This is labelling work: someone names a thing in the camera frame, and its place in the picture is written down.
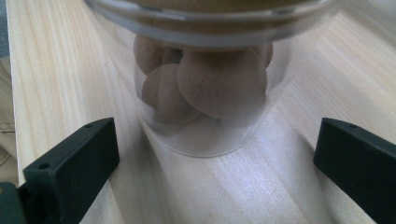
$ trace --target glass rim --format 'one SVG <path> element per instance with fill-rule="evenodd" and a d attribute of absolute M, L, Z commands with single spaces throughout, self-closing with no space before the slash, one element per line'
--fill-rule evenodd
<path fill-rule="evenodd" d="M 137 3 L 119 0 L 85 0 L 88 5 L 111 8 L 120 12 L 131 13 L 140 18 L 150 18 L 170 21 L 198 22 L 249 22 L 277 21 L 298 17 L 315 12 L 321 8 L 341 2 L 341 0 L 307 0 L 286 7 L 275 7 L 265 10 L 237 12 L 191 12 L 157 7 L 144 7 Z"/>

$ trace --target wooden table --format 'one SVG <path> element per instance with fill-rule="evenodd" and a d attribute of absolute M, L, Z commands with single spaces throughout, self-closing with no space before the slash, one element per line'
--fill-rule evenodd
<path fill-rule="evenodd" d="M 293 70 L 253 139 L 203 160 L 148 144 L 132 78 L 117 76 L 81 0 L 8 1 L 20 171 L 83 124 L 114 117 L 120 166 L 84 223 L 372 223 L 312 163 L 323 117 L 396 143 L 396 29 L 388 7 L 356 2 Z"/>

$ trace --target glass jar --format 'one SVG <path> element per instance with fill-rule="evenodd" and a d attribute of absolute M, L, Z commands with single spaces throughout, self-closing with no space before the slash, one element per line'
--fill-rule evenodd
<path fill-rule="evenodd" d="M 211 157 L 253 136 L 289 83 L 288 69 L 309 53 L 312 42 L 298 34 L 330 18 L 341 1 L 204 12 L 85 2 L 119 76 L 134 76 L 128 88 L 145 131 L 177 152 Z"/>

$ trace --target light wood surface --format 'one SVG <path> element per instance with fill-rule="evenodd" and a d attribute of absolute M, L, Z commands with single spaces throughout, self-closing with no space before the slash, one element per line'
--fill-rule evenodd
<path fill-rule="evenodd" d="M 120 166 L 83 223 L 372 223 L 312 163 L 323 117 L 396 143 L 394 23 L 381 27 L 370 12 L 387 14 L 358 2 L 290 69 L 295 79 L 251 141 L 196 159 L 151 136 L 150 146 L 132 77 L 117 75 L 82 1 L 9 0 L 20 171 L 83 124 L 115 117 Z"/>

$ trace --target jar lid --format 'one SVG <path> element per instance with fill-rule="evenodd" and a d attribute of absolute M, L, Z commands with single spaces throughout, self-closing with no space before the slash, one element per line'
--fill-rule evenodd
<path fill-rule="evenodd" d="M 238 12 L 181 11 L 115 0 L 85 2 L 117 25 L 173 47 L 229 49 L 297 35 L 334 15 L 342 0 L 303 1 L 286 7 Z"/>

